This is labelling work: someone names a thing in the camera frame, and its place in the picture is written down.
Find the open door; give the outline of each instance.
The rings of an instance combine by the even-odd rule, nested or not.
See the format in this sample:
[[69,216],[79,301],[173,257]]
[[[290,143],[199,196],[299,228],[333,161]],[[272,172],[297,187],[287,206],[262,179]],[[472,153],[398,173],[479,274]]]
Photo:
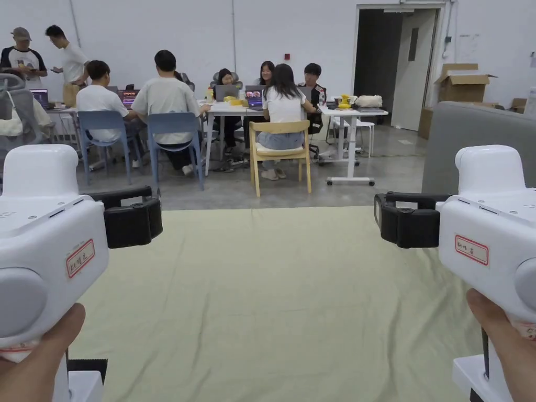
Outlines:
[[419,129],[435,23],[436,10],[415,10],[404,16],[391,117],[394,127]]

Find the light green cloth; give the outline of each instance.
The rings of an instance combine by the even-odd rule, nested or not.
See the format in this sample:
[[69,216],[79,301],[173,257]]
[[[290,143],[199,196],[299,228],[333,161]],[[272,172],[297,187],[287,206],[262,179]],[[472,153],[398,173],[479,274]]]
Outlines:
[[465,401],[481,353],[436,250],[384,242],[370,207],[163,214],[111,251],[73,358],[108,358],[105,401]]

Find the light blue chair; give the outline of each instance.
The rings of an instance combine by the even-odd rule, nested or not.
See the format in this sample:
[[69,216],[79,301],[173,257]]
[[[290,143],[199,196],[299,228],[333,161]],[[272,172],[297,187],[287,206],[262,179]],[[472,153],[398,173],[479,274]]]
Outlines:
[[[80,122],[80,142],[82,145],[82,157],[84,159],[84,171],[86,173],[86,183],[90,184],[90,163],[87,158],[87,147],[89,144],[93,144],[97,147],[102,147],[104,151],[103,159],[106,167],[106,174],[108,174],[108,157],[106,155],[106,147],[114,145],[116,142],[121,141],[123,143],[123,151],[125,153],[125,165],[126,165],[126,177],[129,184],[132,184],[130,178],[130,158],[128,141],[134,141],[136,148],[136,156],[140,163],[142,157],[138,148],[138,143],[135,138],[127,138],[125,130],[125,121],[117,111],[112,110],[100,110],[100,111],[79,111],[78,120]],[[121,135],[114,141],[99,141],[95,138],[89,139],[86,130],[119,130]]]
[[[151,169],[153,170],[154,184],[158,187],[158,149],[163,149],[170,152],[178,152],[188,148],[190,151],[190,159],[194,167],[197,178],[199,179],[199,188],[204,190],[203,177],[203,162],[201,160],[201,145],[199,144],[199,119],[193,113],[155,113],[149,114],[147,117],[147,133],[149,137],[149,152],[151,154]],[[158,134],[170,134],[175,132],[190,132],[192,133],[192,141],[183,147],[166,147],[165,145],[157,144],[154,136]],[[195,150],[197,164],[193,157]]]

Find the white bag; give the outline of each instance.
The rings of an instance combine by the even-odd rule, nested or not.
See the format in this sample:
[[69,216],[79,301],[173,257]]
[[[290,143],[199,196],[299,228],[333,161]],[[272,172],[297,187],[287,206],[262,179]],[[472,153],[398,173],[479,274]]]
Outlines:
[[383,100],[379,95],[361,95],[355,100],[355,104],[361,108],[381,108]]
[[13,102],[13,98],[9,91],[6,91],[11,101],[11,119],[10,120],[0,120],[0,136],[6,137],[17,137],[23,133],[23,123],[20,120],[19,114]]

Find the wooden chair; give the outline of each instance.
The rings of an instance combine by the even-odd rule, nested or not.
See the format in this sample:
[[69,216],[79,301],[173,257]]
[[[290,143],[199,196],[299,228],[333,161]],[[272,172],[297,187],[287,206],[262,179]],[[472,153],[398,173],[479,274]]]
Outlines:
[[[309,160],[309,121],[304,120],[295,123],[249,123],[249,140],[251,154],[251,184],[255,184],[257,197],[260,197],[259,166],[258,163],[265,160],[298,159],[299,180],[302,179],[302,160],[306,161],[307,168],[307,192],[311,194],[311,165]],[[269,150],[257,143],[257,132],[269,132],[270,134],[287,134],[292,132],[304,132],[305,146],[293,150]]]

